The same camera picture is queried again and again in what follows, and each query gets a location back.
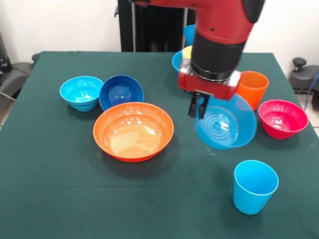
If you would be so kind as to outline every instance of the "orange cup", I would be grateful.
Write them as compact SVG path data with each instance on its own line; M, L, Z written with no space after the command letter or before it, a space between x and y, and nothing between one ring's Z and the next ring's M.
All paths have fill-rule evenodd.
M241 73L237 94L243 97L255 111L269 85L268 78L255 71Z

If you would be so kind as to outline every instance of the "yellow bowl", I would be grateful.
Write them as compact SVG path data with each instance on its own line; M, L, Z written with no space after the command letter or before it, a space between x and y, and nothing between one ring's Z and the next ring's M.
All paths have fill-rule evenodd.
M191 51L192 51L193 47L192 46L188 46L186 48L183 49L183 59L185 58L191 58Z

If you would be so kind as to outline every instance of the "plastic bowl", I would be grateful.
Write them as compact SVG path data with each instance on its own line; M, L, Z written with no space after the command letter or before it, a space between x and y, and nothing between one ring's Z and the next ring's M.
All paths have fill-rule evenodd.
M109 78L100 92L100 105L104 111L119 104L143 101L141 85L129 76L118 75Z
M174 133L173 121L161 108L132 102L100 115L93 128L98 146L124 162L141 162L160 153Z
M176 53L171 60L171 63L174 69L176 70L176 72L179 72L179 68L182 62L183 62L183 50Z
M266 133L276 139L289 138L303 131L309 122L302 108L282 100L263 102L258 114Z
M98 103L103 81L93 76L79 76L63 83L61 97L78 111L90 111Z
M184 27L184 36L187 46L191 46L194 41L195 24Z
M235 94L230 101L210 97L203 119L196 110L195 129L206 144L217 149L242 147L249 143L257 129L251 106Z

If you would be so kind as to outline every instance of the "magenta bowl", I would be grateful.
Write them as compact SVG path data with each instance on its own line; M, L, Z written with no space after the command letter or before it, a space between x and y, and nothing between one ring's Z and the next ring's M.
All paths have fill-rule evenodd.
M289 138L303 131L309 122L302 108L282 100L263 102L258 114L266 133L276 139Z

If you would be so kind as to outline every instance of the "cup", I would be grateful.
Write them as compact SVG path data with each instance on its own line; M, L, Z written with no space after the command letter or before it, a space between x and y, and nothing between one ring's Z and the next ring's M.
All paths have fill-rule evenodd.
M269 85L268 78L255 71L241 73L237 94L243 97L255 111Z
M262 210L279 184L276 172L257 160L238 164L234 178L234 204L239 211L249 215Z
M191 58L191 51L192 51L193 47L192 46L188 46L188 47L185 47L183 50L182 50L182 53L183 53L183 60L185 58Z

